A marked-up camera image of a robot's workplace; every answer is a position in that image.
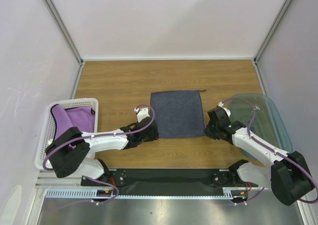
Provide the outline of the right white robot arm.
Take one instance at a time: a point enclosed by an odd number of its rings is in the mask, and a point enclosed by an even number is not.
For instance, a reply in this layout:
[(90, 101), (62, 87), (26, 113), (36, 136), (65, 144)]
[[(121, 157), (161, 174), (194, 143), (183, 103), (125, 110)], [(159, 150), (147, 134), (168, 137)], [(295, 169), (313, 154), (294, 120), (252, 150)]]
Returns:
[(290, 206), (318, 188), (311, 176), (304, 156), (294, 151), (289, 153), (252, 133), (239, 121), (232, 122), (229, 110), (216, 107), (208, 111), (209, 122), (206, 135), (215, 140), (226, 141), (246, 152), (262, 163), (253, 165), (246, 160), (234, 164), (229, 181), (234, 186), (251, 182), (272, 191), (284, 205)]

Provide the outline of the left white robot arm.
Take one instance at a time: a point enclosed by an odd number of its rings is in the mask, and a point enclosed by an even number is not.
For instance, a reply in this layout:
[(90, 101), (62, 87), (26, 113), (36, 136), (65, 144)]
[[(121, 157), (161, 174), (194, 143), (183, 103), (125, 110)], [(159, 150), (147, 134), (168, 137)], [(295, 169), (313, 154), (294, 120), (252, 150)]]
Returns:
[(81, 132), (70, 123), (57, 124), (53, 141), (45, 149), (43, 168), (57, 178), (71, 175), (91, 178), (98, 185), (109, 181), (108, 168), (101, 159), (89, 156), (106, 150), (132, 149), (159, 138), (158, 125), (150, 117), (107, 133)]

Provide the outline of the dark blue towel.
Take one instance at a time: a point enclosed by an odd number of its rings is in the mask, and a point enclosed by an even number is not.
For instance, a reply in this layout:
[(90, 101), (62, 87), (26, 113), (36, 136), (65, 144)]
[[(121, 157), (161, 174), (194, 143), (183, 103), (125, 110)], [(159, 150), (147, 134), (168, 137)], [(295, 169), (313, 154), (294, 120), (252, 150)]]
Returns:
[(204, 135), (205, 124), (200, 90), (151, 93), (159, 137), (193, 138)]

